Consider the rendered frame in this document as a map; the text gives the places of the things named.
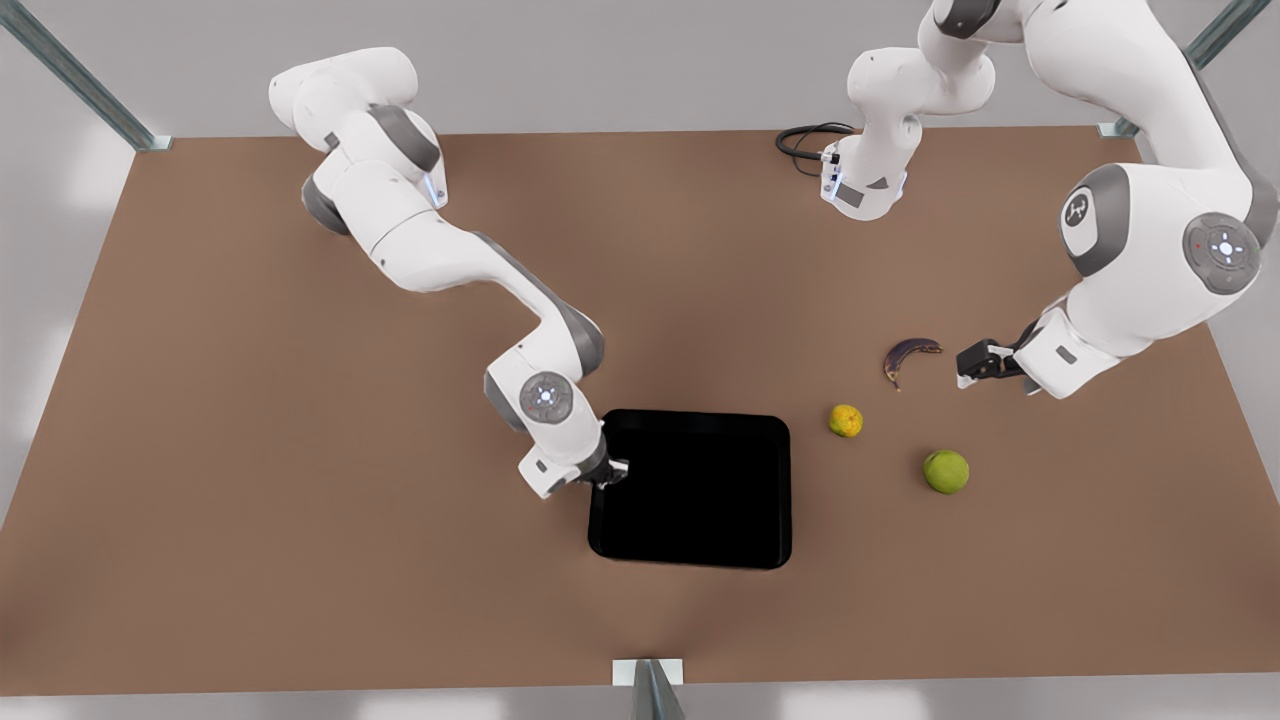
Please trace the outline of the green apple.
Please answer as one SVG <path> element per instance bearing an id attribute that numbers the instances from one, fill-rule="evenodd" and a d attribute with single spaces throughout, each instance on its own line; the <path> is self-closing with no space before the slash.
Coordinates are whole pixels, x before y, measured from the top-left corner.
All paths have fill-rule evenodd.
<path id="1" fill-rule="evenodd" d="M 956 451 L 940 448 L 929 454 L 922 464 L 927 484 L 941 495 L 955 495 L 970 479 L 968 460 Z"/>

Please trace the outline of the dark overripe banana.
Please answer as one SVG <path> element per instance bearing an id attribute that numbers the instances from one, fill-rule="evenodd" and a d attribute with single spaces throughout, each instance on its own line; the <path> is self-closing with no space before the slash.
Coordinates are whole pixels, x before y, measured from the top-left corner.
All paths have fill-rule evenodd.
<path id="1" fill-rule="evenodd" d="M 909 338 L 897 342 L 886 355 L 883 360 L 883 373 L 886 379 L 893 386 L 893 388 L 900 392 L 900 374 L 902 365 L 906 359 L 914 354 L 942 354 L 943 347 L 936 340 L 929 338 Z"/>

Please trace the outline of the silver frame post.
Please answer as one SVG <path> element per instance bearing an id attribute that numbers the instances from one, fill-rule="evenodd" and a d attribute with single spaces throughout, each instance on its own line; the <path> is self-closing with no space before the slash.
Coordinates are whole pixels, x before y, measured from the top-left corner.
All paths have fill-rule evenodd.
<path id="1" fill-rule="evenodd" d="M 1197 70 L 1203 70 L 1235 40 L 1274 0 L 1229 0 L 1217 15 L 1184 47 L 1184 54 Z M 1135 138 L 1140 127 L 1120 117 L 1098 123 L 1102 138 Z"/>
<path id="2" fill-rule="evenodd" d="M 20 0 L 0 0 L 0 27 L 63 82 L 136 152 L 164 152 L 172 137 L 155 135 L 91 73 Z"/>
<path id="3" fill-rule="evenodd" d="M 675 692 L 684 684 L 681 659 L 616 659 L 612 684 L 630 687 L 630 720 L 686 720 Z"/>

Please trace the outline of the black rectangular tray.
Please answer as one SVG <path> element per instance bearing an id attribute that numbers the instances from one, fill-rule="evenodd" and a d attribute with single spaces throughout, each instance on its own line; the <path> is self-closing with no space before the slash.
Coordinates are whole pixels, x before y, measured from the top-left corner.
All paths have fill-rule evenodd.
<path id="1" fill-rule="evenodd" d="M 596 555 L 750 570 L 790 560 L 791 434 L 781 419 L 616 409 L 603 430 L 628 474 L 591 492 Z"/>

